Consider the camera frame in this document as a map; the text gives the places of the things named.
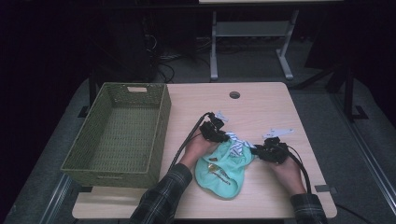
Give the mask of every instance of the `basket handle cutout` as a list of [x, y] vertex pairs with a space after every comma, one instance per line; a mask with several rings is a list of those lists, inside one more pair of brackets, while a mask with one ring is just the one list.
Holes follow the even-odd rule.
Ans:
[[114, 175], [99, 175], [98, 179], [122, 179], [122, 176], [114, 176]]
[[146, 87], [127, 87], [129, 92], [148, 92]]

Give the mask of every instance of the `person's right hand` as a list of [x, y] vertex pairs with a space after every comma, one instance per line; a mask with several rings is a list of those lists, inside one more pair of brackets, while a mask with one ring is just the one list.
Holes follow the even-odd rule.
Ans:
[[306, 193], [300, 167], [291, 157], [288, 157], [282, 164], [274, 162], [268, 162], [268, 164], [290, 196]]

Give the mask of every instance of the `person's left hand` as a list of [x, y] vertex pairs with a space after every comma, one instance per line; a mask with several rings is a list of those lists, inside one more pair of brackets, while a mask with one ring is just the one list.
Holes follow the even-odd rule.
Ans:
[[205, 154], [212, 153], [218, 148], [219, 143], [211, 142], [206, 139], [201, 134], [198, 129], [193, 135], [190, 142], [186, 145], [185, 153], [180, 159], [179, 163], [185, 164], [187, 167], [192, 168], [192, 166]]

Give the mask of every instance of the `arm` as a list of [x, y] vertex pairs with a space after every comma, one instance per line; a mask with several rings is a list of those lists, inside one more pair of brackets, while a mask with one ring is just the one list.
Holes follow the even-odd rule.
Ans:
[[187, 144], [185, 153], [153, 188], [148, 189], [134, 210], [130, 223], [172, 223], [178, 202], [192, 181], [191, 168], [206, 153], [214, 151], [218, 144], [206, 141], [199, 131]]
[[288, 157], [282, 164], [269, 163], [279, 182], [290, 194], [290, 202], [299, 224], [327, 223], [318, 196], [308, 194], [301, 179], [297, 163]]

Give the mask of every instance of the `teal cloth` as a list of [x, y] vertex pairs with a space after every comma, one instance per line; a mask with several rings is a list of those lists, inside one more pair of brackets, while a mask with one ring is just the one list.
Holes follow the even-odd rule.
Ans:
[[212, 154], [199, 159], [195, 166], [198, 184], [226, 199], [231, 199], [239, 193], [245, 178], [245, 166], [254, 159], [249, 147], [246, 146], [242, 146], [241, 156], [231, 155], [230, 149], [233, 144], [236, 142], [232, 139], [221, 143]]

